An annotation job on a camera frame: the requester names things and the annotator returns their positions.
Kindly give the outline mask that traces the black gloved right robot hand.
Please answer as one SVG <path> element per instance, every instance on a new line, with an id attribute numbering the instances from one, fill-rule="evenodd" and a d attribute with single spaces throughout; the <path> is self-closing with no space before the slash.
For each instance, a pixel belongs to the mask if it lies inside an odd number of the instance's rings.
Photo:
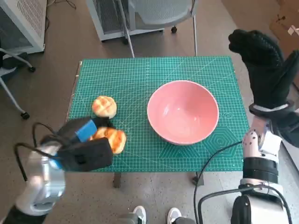
<path id="1" fill-rule="evenodd" d="M 278 44 L 258 30 L 236 29 L 228 39 L 229 49 L 241 56 L 248 70 L 254 104 L 268 109 L 285 105 L 299 70 L 299 51 L 284 59 Z"/>

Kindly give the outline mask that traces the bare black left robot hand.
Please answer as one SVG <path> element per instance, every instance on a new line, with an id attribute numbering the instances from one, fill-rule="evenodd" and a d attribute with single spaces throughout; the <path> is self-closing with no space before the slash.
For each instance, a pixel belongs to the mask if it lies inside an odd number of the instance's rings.
<path id="1" fill-rule="evenodd" d="M 57 132 L 57 135 L 70 143 L 86 142 L 95 135 L 100 127 L 114 128 L 108 117 L 84 117 L 67 121 Z"/>

